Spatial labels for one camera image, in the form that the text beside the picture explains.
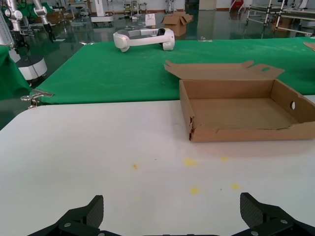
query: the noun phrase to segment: green table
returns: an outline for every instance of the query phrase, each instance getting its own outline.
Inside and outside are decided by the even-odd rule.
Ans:
[[[0,46],[0,100],[11,98],[20,89],[30,86],[9,55],[9,48]]]
[[[175,63],[235,63],[254,60],[285,69],[280,76],[304,95],[315,94],[315,52],[310,38],[177,41],[172,52],[159,45],[131,47],[113,42],[82,47],[37,89],[55,94],[49,104],[159,101],[179,99],[178,78],[164,70]]]

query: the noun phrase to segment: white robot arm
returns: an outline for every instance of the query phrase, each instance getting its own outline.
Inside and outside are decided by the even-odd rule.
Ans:
[[[53,42],[55,36],[53,34],[52,28],[47,20],[47,9],[42,6],[40,0],[33,0],[34,3],[34,12],[37,16],[41,18],[41,21],[44,25],[46,32],[48,33],[49,39]],[[14,48],[17,49],[19,47],[29,47],[25,42],[23,35],[21,34],[21,26],[20,21],[23,18],[22,13],[18,10],[17,1],[16,0],[6,0],[7,10],[4,11],[6,17],[9,18],[13,25],[13,32],[15,38]]]

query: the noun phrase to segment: vr headset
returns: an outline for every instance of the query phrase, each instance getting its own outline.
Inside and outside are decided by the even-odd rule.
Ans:
[[[134,36],[152,35],[153,37],[130,39]],[[160,29],[139,29],[133,31],[127,31],[121,29],[114,33],[115,46],[119,48],[123,53],[126,52],[130,46],[141,46],[159,43],[164,51],[172,51],[175,46],[174,32],[167,28]]]

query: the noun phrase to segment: hole in box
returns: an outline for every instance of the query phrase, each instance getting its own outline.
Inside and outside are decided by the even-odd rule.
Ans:
[[[265,72],[265,71],[268,71],[268,70],[270,70],[270,67],[265,67],[265,68],[262,69],[262,72]]]
[[[292,102],[290,103],[290,108],[291,108],[292,110],[295,109],[295,102],[294,102],[294,101],[292,101]]]

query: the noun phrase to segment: white table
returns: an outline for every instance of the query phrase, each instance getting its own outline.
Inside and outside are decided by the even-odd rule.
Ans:
[[[88,2],[87,1],[81,1],[81,2],[68,2],[70,8],[71,8],[71,13],[72,13],[72,18],[75,19],[74,13],[73,13],[73,7],[83,7],[84,9],[89,10]]]
[[[123,236],[238,233],[241,192],[314,226],[314,165],[315,141],[192,143],[179,101],[42,106],[0,131],[1,235],[97,194]]]

